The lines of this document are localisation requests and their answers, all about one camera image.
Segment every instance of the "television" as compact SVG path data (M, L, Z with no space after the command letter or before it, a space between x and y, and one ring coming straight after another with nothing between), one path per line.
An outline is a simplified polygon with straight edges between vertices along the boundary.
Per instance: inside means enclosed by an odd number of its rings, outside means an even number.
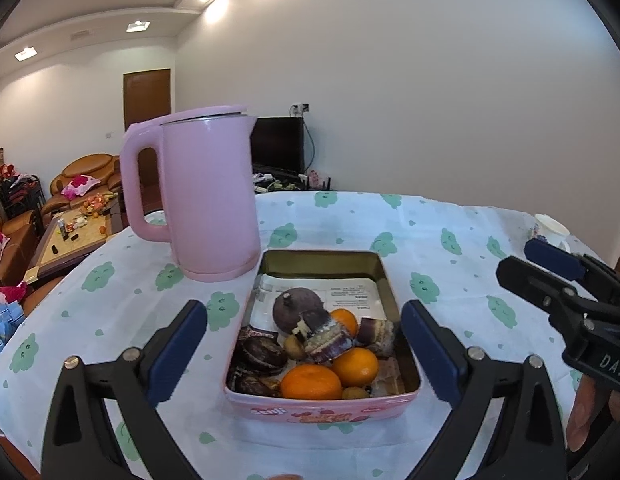
M301 117L260 117L250 136L252 163L303 173L303 129Z

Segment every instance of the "metal screw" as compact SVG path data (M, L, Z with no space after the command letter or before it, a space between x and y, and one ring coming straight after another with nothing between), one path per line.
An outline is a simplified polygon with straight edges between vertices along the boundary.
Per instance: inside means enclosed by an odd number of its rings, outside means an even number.
M543 368L543 359L541 359L538 355L532 354L528 357L527 361L529 362L532 368Z
M79 365L79 358L76 355L71 355L68 359L64 361L64 368L66 370L72 370Z
M475 361L483 361L485 359L485 350L478 346L470 346L468 348L468 355L470 359L474 359Z
M132 363L139 359L140 355L141 351L138 348L132 347L123 350L122 357L123 361L128 361L129 363Z

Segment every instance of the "pink electric kettle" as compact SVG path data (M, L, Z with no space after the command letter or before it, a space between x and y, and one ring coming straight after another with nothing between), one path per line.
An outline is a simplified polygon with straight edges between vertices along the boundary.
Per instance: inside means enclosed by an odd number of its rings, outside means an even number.
M120 153L132 231L170 242L183 274L200 282L232 280L261 254L252 184L250 134L257 120L245 107L199 108L132 124ZM138 153L154 148L167 225L145 221Z

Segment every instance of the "white tablecloth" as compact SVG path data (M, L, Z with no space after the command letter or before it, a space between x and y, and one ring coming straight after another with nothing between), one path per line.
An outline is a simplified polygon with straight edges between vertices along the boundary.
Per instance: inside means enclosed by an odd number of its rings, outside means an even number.
M383 257L399 304L419 293L416 280L436 285L421 299L464 345L481 346L502 360L541 355L566 423L579 374L561 361L562 339L546 314L501 289L494 276L502 257L524 257L532 216L355 192L277 192L258 196L257 207L264 249L371 248ZM163 213L148 219L163 222ZM574 237L570 246L592 254ZM221 384L255 273L231 282L194 282L173 266L168 244L141 240L126 229L74 269L7 344L0 356L0 427L39 466L63 360L72 354L87 364L114 360L129 346L143 346L195 298L207 304L210 329L171 400L158 411L202 478L260 480L289 473L305 480L404 479L449 412L427 380L394 420L272 424L232 414ZM234 308L216 308L221 298ZM480 462L497 408L492 406L460 478ZM148 478L116 404L108 401L108 409L132 472Z

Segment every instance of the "tangerine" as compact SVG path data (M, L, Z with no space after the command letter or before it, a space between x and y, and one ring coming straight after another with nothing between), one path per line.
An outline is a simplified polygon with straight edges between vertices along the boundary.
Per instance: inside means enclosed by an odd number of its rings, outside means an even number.
M375 380L379 360L367 348L351 348L334 359L331 370L346 388L365 386Z
M359 331L359 322L354 314L345 308L338 308L330 312L330 315L347 329L350 336L356 337Z
M281 396L285 399L338 400L341 381L337 375L321 365L299 365L281 379Z

